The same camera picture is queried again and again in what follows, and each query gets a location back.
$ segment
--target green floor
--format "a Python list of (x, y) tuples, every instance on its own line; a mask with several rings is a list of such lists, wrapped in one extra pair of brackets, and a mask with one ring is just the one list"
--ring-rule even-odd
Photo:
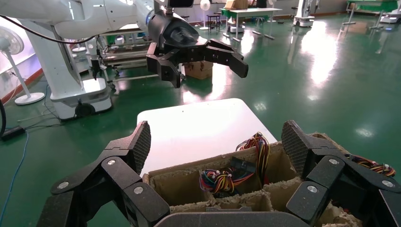
[[(397, 145), (401, 132), (401, 31), (398, 26), (386, 26), (386, 30), (371, 34), (367, 28), (377, 18), (360, 15), (355, 16), (356, 25), (340, 31), (346, 17), (319, 17), (312, 29), (294, 33), (289, 21), (274, 24), (274, 41), (246, 33), (239, 47), (249, 64), (245, 79), (215, 66), (213, 79), (188, 78), (180, 89), (157, 78), (120, 82), (112, 95), (113, 110), (61, 127), (30, 130), (25, 161), (2, 226), (35, 226), (52, 184), (95, 160), (110, 140), (129, 135), (140, 112), (192, 102), (240, 98), (278, 140), (283, 122), (293, 119), (307, 133), (325, 132), (348, 151), (401, 171)], [(222, 32), (210, 37), (227, 41)], [(148, 74), (145, 69), (126, 73)], [(31, 91), (44, 91), (46, 84), (38, 82)], [(23, 107), (10, 103), (6, 106), (9, 126), (44, 110), (42, 103)], [(0, 142), (1, 207), (25, 141), (26, 136), (21, 136)], [(107, 204), (89, 226), (128, 225), (114, 205)]]

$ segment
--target chair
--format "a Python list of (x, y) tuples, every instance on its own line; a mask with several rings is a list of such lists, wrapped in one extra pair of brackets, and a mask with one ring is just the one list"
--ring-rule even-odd
[(290, 19), (294, 19), (295, 15), (296, 15), (296, 11), (298, 10), (298, 7), (291, 7), (291, 9), (294, 11), (294, 14), (290, 15)]
[(209, 32), (212, 31), (212, 29), (216, 28), (218, 31), (220, 31), (220, 15), (213, 14), (213, 15), (207, 15), (208, 17), (208, 30)]

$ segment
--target cardboard box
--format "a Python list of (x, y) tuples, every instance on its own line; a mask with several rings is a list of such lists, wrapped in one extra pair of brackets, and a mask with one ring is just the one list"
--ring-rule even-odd
[(185, 75), (197, 79), (205, 79), (213, 76), (213, 63), (208, 61), (196, 61), (184, 64)]
[(234, 8), (247, 9), (248, 8), (248, 0), (235, 0)]
[(235, 9), (234, 5), (235, 5), (235, 0), (228, 0), (224, 8), (228, 10), (234, 10)]
[[(327, 135), (314, 133), (314, 137), (330, 140), (341, 152), (348, 153)], [(144, 174), (148, 183), (170, 205), (171, 213), (206, 212), (207, 208), (240, 209), (251, 207), (252, 211), (285, 211), (287, 202), (302, 180), (285, 153), (281, 141), (270, 144), (270, 155), (266, 176), (269, 184), (260, 188), (258, 179), (249, 178), (236, 189), (241, 195), (215, 199), (210, 192), (199, 187), (199, 176), (205, 169), (229, 167), (231, 157), (256, 162), (256, 149), (250, 148), (225, 155), (207, 158)], [(329, 204), (316, 226), (362, 227), (360, 220), (344, 212), (342, 208)]]

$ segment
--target white table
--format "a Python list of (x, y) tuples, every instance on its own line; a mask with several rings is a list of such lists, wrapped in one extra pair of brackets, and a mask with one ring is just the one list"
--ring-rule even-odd
[(150, 171), (232, 153), (261, 132), (277, 142), (249, 107), (237, 98), (143, 111), (152, 142), (141, 176)]
[[(358, 5), (362, 5), (362, 6), (380, 6), (380, 4), (382, 4), (382, 1), (375, 1), (375, 0), (373, 0), (373, 1), (372, 0), (360, 1), (360, 0), (358, 0), (358, 1), (350, 1), (350, 3), (348, 3), (348, 4), (351, 4), (351, 3), (354, 3), (354, 7), (351, 10), (351, 14), (349, 15), (348, 22), (342, 23), (343, 25), (356, 24), (356, 22), (355, 21), (351, 21), (351, 19), (352, 19), (352, 16), (354, 15), (354, 11), (358, 7)], [(379, 25), (380, 19), (382, 18), (382, 16), (383, 16), (383, 10), (380, 11), (379, 19), (377, 20), (375, 26), (369, 27), (369, 29), (382, 28), (383, 26)]]
[[(235, 38), (233, 38), (235, 41), (240, 42), (241, 40), (238, 39), (238, 20), (241, 17), (262, 17), (262, 16), (271, 16), (271, 19), (273, 20), (273, 14), (275, 11), (280, 11), (282, 9), (276, 9), (276, 8), (250, 8), (250, 9), (238, 9), (238, 10), (230, 10), (230, 12), (236, 13), (236, 30), (235, 30)], [(269, 39), (274, 39), (273, 36), (271, 36), (271, 24), (270, 22), (270, 34), (269, 35), (264, 35), (265, 37)], [(226, 33), (223, 34), (226, 37), (229, 37), (228, 35), (228, 18), (226, 19)]]

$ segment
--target black cable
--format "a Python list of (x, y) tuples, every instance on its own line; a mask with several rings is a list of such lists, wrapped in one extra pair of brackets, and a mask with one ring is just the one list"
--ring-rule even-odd
[(0, 137), (3, 135), (6, 130), (6, 110), (4, 109), (3, 103), (0, 100), (0, 113), (1, 113), (1, 129), (0, 129)]
[(40, 127), (43, 127), (43, 128), (50, 128), (50, 127), (55, 127), (55, 126), (62, 126), (62, 124), (37, 125), (37, 126), (30, 127), (30, 128), (25, 128), (25, 129), (26, 129), (26, 130), (29, 130), (29, 129), (40, 128)]
[(47, 39), (47, 40), (50, 40), (50, 41), (53, 41), (53, 42), (56, 42), (56, 43), (60, 43), (60, 44), (83, 44), (83, 43), (86, 43), (87, 41), (93, 39), (93, 38), (96, 36), (96, 35), (94, 35), (94, 36), (92, 36), (92, 37), (90, 37), (90, 38), (88, 38), (88, 39), (85, 39), (85, 40), (82, 40), (82, 41), (78, 41), (78, 42), (67, 42), (67, 41), (62, 41), (62, 40), (53, 39), (53, 38), (47, 37), (47, 36), (45, 36), (45, 35), (42, 35), (42, 34), (40, 34), (40, 33), (37, 33), (36, 31), (31, 30), (31, 29), (29, 29), (29, 28), (27, 28), (27, 27), (25, 27), (25, 26), (23, 26), (23, 25), (20, 25), (19, 23), (13, 21), (12, 19), (10, 19), (10, 18), (8, 18), (8, 17), (6, 17), (6, 16), (0, 15), (0, 17), (2, 17), (2, 18), (4, 18), (4, 19), (8, 20), (9, 22), (13, 23), (14, 25), (16, 25), (16, 26), (18, 26), (18, 27), (20, 27), (20, 28), (23, 28), (24, 30), (26, 30), (26, 31), (28, 31), (28, 32), (30, 32), (30, 33), (32, 33), (32, 34), (34, 34), (34, 35), (37, 35), (37, 36), (39, 36), (39, 37), (41, 37), (41, 38), (43, 38), (43, 39)]
[(50, 111), (50, 109), (47, 107), (46, 105), (46, 97), (47, 97), (47, 91), (49, 89), (49, 85), (46, 86), (46, 93), (44, 95), (44, 102), (43, 105), (46, 107), (47, 111), (49, 111), (51, 114), (53, 114), (54, 117), (56, 117), (57, 119), (59, 119), (59, 121), (61, 121), (60, 117), (56, 116), (52, 111)]
[[(15, 77), (17, 77), (18, 78), (18, 76), (17, 75), (15, 75), (15, 73), (14, 72), (11, 72), (11, 74), (13, 75), (13, 76), (15, 76)], [(36, 80), (36, 79), (25, 79), (25, 78), (22, 78), (24, 81), (36, 81), (36, 82), (47, 82), (47, 80)]]
[(36, 122), (35, 124), (32, 124), (30, 126), (25, 127), (25, 129), (30, 129), (30, 128), (36, 126), (37, 124), (40, 124), (42, 122), (45, 122), (45, 121), (48, 121), (48, 120), (51, 120), (51, 119), (58, 119), (58, 118), (56, 118), (56, 117), (46, 118), (46, 119), (43, 119), (43, 120), (40, 120), (40, 121)]

